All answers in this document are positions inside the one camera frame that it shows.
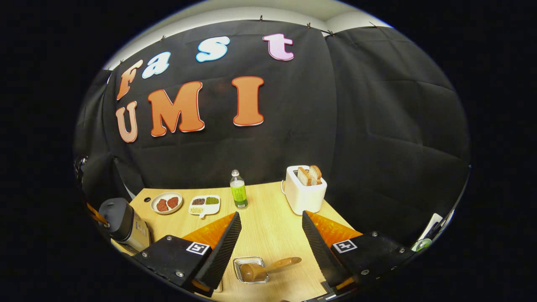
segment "container lid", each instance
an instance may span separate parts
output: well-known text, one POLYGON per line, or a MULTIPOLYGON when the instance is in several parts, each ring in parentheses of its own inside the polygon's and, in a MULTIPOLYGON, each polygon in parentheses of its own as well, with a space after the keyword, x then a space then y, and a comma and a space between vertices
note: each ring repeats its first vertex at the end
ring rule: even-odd
POLYGON ((110 237, 125 241, 132 231, 134 210, 124 198, 112 198, 103 202, 99 208, 110 227, 106 228, 110 237))

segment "small glass bowl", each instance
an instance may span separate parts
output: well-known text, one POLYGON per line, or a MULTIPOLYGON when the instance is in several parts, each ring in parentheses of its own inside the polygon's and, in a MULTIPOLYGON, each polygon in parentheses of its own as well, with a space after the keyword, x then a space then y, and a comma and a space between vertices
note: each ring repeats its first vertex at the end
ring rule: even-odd
POLYGON ((263 281, 245 282, 241 276, 241 265, 244 263, 255 263, 255 264, 261 265, 262 267, 265 267, 265 262, 263 262, 263 259, 261 259, 261 257, 257 257, 257 256, 237 257, 233 259, 233 267, 235 268, 235 276, 240 282, 246 283, 246 284, 258 284, 258 283, 267 283, 269 281, 269 275, 267 274, 267 277, 263 281))

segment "white toaster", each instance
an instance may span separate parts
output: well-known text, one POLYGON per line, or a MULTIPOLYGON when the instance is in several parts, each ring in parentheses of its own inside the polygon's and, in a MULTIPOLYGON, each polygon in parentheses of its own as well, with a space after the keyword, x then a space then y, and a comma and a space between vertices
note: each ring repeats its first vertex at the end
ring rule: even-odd
POLYGON ((299 167, 309 170, 309 166, 287 167, 285 176, 284 194, 293 212, 302 215, 302 211, 317 213, 321 210, 324 194, 326 193, 326 182, 321 177, 321 184, 303 185, 295 174, 299 167))

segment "plastic bottle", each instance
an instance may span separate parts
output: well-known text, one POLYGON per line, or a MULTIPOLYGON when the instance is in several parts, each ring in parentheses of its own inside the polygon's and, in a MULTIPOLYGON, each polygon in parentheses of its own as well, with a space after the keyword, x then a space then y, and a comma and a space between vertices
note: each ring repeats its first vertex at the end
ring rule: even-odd
POLYGON ((235 201, 235 206, 238 208, 245 208, 248 206, 246 199, 246 186, 244 185, 244 179, 239 176, 238 170, 231 171, 231 181, 229 182, 231 187, 231 194, 235 201))

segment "orange letter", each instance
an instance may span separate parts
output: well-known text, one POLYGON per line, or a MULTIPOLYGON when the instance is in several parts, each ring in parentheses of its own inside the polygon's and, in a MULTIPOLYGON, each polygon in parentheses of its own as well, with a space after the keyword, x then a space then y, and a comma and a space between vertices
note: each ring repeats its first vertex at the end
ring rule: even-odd
POLYGON ((259 114, 259 86, 265 81, 257 76, 242 76, 231 82, 237 88, 237 116, 233 119, 236 126, 255 126, 263 122, 259 114))
POLYGON ((182 132, 200 131, 205 128, 205 123, 200 120, 198 111, 198 92, 201 87, 201 82, 184 84, 179 88, 173 104, 163 89, 152 92, 147 97, 153 112, 151 135, 157 137, 166 134, 166 128, 162 125, 162 120, 166 123, 171 133, 174 133, 181 114, 179 130, 182 132))
POLYGON ((121 84, 119 85, 119 93, 118 97, 116 98, 119 100, 123 96, 129 92, 129 83, 132 83, 134 80, 134 76, 136 75, 136 68, 142 67, 143 60, 140 60, 136 62, 136 64, 132 65, 129 69, 125 70, 125 72, 121 75, 121 84))
POLYGON ((121 107, 115 112, 115 116, 118 118, 118 128, 119 128, 119 134, 121 135, 121 138, 125 142, 133 142, 136 140, 136 137, 138 137, 138 127, 136 125, 136 113, 134 112, 134 109, 136 108, 136 101, 130 102, 127 105, 127 111, 129 112, 130 117, 130 132, 127 132, 127 128, 125 127, 125 108, 121 107))

